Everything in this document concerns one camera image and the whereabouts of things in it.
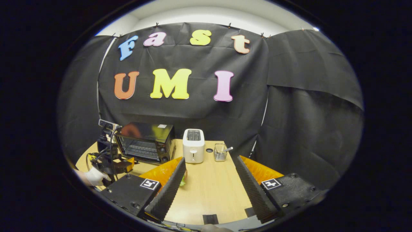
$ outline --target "table surface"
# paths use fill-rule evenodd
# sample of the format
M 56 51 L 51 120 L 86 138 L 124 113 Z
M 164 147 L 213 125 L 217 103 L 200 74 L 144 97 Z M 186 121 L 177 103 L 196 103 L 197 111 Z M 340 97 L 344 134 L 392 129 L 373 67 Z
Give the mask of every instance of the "table surface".
M 183 140 L 176 139 L 175 157 L 183 156 Z M 192 225 L 203 225 L 203 215 L 216 214 L 219 223 L 229 223 L 247 218 L 245 209 L 252 207 L 248 195 L 237 174 L 230 154 L 223 162 L 216 162 L 213 149 L 216 143 L 223 141 L 205 141 L 203 163 L 186 163 L 186 184 L 179 187 L 175 199 L 165 220 Z M 97 152 L 94 143 L 79 158 L 76 167 L 87 172 L 86 154 Z M 135 164 L 130 174 L 140 175 L 157 167 L 155 164 L 139 162 Z

